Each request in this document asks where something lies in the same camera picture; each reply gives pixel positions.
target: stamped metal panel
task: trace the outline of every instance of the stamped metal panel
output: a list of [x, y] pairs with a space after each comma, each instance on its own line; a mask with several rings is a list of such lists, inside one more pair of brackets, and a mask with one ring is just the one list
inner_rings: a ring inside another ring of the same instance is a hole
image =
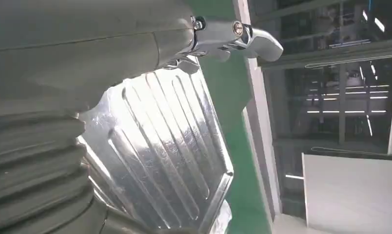
[[126, 79], [80, 119], [104, 200], [154, 230], [209, 231], [233, 168], [201, 71]]

